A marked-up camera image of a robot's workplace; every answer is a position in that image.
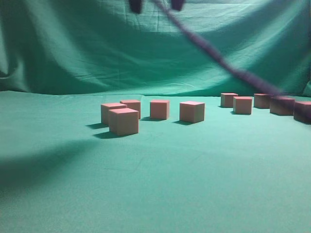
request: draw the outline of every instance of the table surface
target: table surface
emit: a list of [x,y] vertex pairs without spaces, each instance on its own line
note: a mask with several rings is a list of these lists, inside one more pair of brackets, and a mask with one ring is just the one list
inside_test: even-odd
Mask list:
[[[117,137],[100,105],[141,101],[139,133]],[[168,120],[148,118],[170,100]],[[180,122],[179,102],[206,103]],[[311,128],[220,97],[0,92],[2,233],[305,233]]]

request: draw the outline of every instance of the foam cube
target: foam cube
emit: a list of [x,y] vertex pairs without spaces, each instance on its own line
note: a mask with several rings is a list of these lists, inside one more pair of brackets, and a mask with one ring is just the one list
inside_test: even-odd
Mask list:
[[272,97],[270,100],[270,113],[280,116],[292,116],[294,114],[294,106],[295,99],[282,96]]
[[304,123],[311,123],[311,120],[305,114],[311,115],[311,101],[297,101],[295,103],[294,119]]
[[166,120],[170,116],[169,100],[152,100],[150,102],[150,118]]
[[101,104],[102,124],[109,124],[108,111],[111,109],[126,108],[122,103],[103,103]]
[[233,97],[233,112],[236,114],[252,114],[252,102],[251,97]]
[[203,121],[205,117],[205,103],[186,101],[179,104],[179,120],[191,123]]
[[233,107],[233,97],[238,96],[236,93],[221,93],[221,106],[224,108]]
[[270,108],[270,98],[269,94],[254,94],[254,107],[269,109]]
[[138,133],[138,111],[130,108],[109,110],[109,131],[118,136]]
[[140,101],[139,100],[121,100],[120,103],[126,104],[128,108],[138,111],[140,119]]

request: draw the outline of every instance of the wooden block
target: wooden block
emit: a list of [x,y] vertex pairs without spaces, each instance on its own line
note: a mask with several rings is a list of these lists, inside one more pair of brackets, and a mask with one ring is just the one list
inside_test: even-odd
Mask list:
[[166,120],[170,117],[169,100],[152,100],[150,102],[150,118]]
[[233,111],[236,114],[252,114],[252,97],[233,97]]
[[254,94],[254,107],[269,109],[270,108],[270,98],[269,94]]
[[121,100],[120,103],[126,104],[128,108],[138,111],[140,119],[140,101],[139,100]]
[[280,116],[292,116],[294,114],[295,99],[278,96],[272,97],[270,100],[270,113]]
[[191,123],[204,121],[205,103],[186,101],[179,104],[179,120]]
[[109,131],[118,136],[138,133],[138,111],[130,108],[109,110]]
[[238,96],[236,93],[221,93],[221,106],[224,108],[233,107],[233,97]]
[[126,108],[126,104],[122,103],[103,103],[101,104],[102,124],[109,124],[108,111],[110,109]]
[[311,123],[311,120],[305,114],[311,115],[311,101],[297,101],[295,103],[294,119],[304,123]]

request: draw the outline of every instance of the green cloth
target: green cloth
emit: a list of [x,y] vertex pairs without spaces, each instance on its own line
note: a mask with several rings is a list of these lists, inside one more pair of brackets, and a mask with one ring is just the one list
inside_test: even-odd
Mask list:
[[[168,120],[148,118],[158,98]],[[100,104],[122,99],[141,100],[138,134],[99,124]],[[206,103],[205,121],[178,121],[187,100]],[[308,232],[310,126],[219,104],[0,92],[1,233]]]
[[[177,17],[234,67],[311,96],[310,0],[186,2]],[[189,43],[148,0],[141,15],[130,12],[127,0],[0,0],[0,25],[0,90],[254,93]]]

